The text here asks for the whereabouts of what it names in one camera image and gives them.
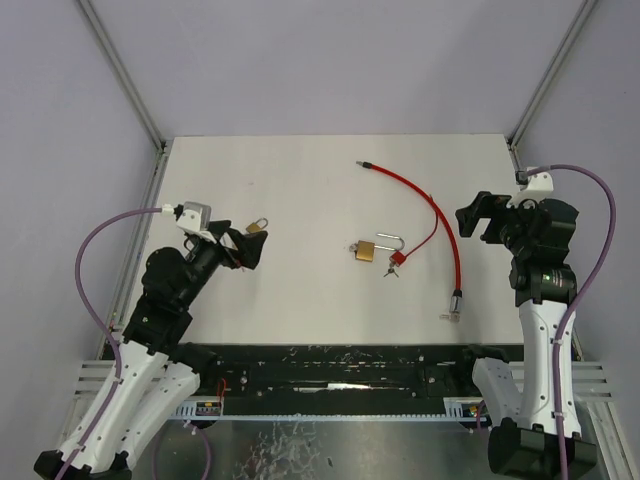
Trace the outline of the small brass padlock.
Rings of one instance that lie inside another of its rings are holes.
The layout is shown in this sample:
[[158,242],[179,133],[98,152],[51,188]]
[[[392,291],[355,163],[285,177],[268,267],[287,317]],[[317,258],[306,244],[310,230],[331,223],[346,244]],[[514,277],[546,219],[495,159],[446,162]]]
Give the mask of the small brass padlock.
[[246,227],[246,233],[256,234],[259,232],[263,232],[267,228],[268,224],[269,224],[269,221],[267,218],[265,217],[258,218]]

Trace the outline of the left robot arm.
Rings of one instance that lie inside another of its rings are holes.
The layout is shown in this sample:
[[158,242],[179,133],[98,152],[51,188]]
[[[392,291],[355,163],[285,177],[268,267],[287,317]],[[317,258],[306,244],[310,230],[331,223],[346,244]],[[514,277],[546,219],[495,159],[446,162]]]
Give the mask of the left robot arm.
[[177,408],[200,387],[224,394],[216,354],[183,343],[191,303],[220,267],[257,267],[268,233],[242,233],[230,221],[188,233],[188,254],[173,247],[146,261],[143,293],[115,355],[116,363],[79,425],[57,449],[42,452],[43,479],[128,479],[139,457]]

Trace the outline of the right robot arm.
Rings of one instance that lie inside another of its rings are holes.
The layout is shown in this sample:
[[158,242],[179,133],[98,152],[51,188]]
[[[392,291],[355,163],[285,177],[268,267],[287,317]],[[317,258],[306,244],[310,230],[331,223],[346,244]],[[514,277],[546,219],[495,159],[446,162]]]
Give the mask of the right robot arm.
[[578,211],[556,199],[527,199],[481,191],[456,212],[459,233],[481,236],[512,255],[509,282],[524,340],[524,383],[518,387],[500,358],[475,360],[472,380],[492,423],[488,460],[493,473],[516,479],[579,479],[597,464],[582,437],[572,382],[572,326],[576,276],[565,259]]

